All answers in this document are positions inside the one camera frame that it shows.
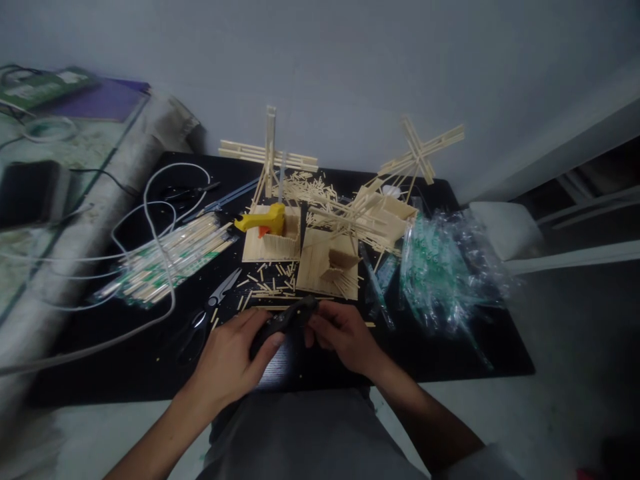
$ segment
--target floor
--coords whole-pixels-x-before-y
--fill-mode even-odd
[[[510,310],[537,374],[428,383],[423,388],[482,440],[501,444],[524,478],[570,479],[578,467],[597,467],[601,440],[640,423],[640,389],[631,383],[640,365],[640,302],[634,297],[639,273],[640,262],[626,262],[524,276]],[[379,392],[373,390],[371,398],[378,418],[407,458],[426,471]],[[56,479],[100,478],[167,404],[57,411],[56,434],[43,468],[55,468]],[[195,478],[207,448],[204,432],[170,478]],[[0,468],[0,477],[7,478],[6,473]]]

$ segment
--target right hand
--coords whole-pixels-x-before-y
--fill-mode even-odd
[[[305,327],[307,348],[314,336],[322,348],[335,350],[346,368],[370,379],[389,360],[353,305],[322,300]]]

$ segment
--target yellow glue gun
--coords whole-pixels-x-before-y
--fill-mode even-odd
[[[260,227],[258,238],[262,238],[265,233],[282,235],[285,226],[285,206],[283,203],[274,203],[268,213],[242,215],[242,220],[236,220],[234,225],[243,232]]]

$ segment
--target black table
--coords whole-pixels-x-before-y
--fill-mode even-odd
[[[262,168],[260,164],[240,160],[181,153],[165,153],[157,168],[176,162],[196,163],[206,168],[214,181],[222,182],[220,188],[207,194],[203,205],[257,178]],[[326,175],[325,182],[333,184],[338,195],[352,196],[352,192],[372,178],[370,173],[334,169],[322,171]],[[168,185],[202,184],[203,175],[197,169],[176,167],[158,176],[150,189],[149,200],[158,199],[159,193]],[[438,208],[449,211],[459,208],[448,182],[436,179],[435,184],[427,188],[424,180],[419,179],[416,186],[431,212]],[[239,212],[250,204],[251,195],[246,194],[227,204],[225,208]],[[152,210],[152,217],[157,221],[158,230],[170,222],[168,213],[160,213],[159,210]],[[117,234],[127,248],[150,239],[149,228],[142,214],[132,215]],[[214,288],[240,265],[243,244],[241,237],[236,244],[178,287],[175,311],[160,324],[90,357],[40,372],[28,396],[28,404],[35,407],[59,407],[172,398],[189,378],[197,362],[197,358],[188,361],[184,355],[179,356],[172,339]],[[113,247],[108,253],[118,252]],[[250,273],[259,264],[247,263],[242,266],[244,273]],[[98,266],[97,272],[106,272],[108,268],[109,263],[104,262]],[[362,262],[359,270],[360,276],[366,279]],[[392,281],[390,292],[397,291],[397,277],[398,275]],[[100,281],[92,282],[87,286],[87,294],[100,285]],[[350,303],[356,304],[369,320],[369,306],[364,302],[365,290],[362,286],[358,302]],[[236,313],[240,295],[241,290],[238,289],[227,296],[219,310],[221,322]],[[389,309],[397,330],[389,332],[384,320],[379,317],[372,334],[382,348],[416,381],[504,377],[535,372],[507,310],[486,309],[485,314],[492,322],[480,318],[470,322],[480,348],[494,366],[494,370],[490,371],[466,340],[426,337],[408,309],[397,310],[397,295],[390,293],[388,297]],[[121,300],[112,300],[94,309],[78,312],[69,319],[50,354],[74,351],[114,338],[157,318],[168,308],[168,298],[148,311],[127,306]],[[334,353],[318,347],[307,350],[302,342],[300,331],[287,337],[265,373],[260,389],[294,391],[367,384],[364,377],[346,370]]]

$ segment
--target white wall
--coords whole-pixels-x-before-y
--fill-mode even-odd
[[[0,63],[147,80],[198,116],[210,153],[262,144],[266,104],[278,148],[366,171],[407,150],[401,113],[423,140],[464,123],[433,163],[472,197],[606,91],[638,32],[633,0],[5,1]]]

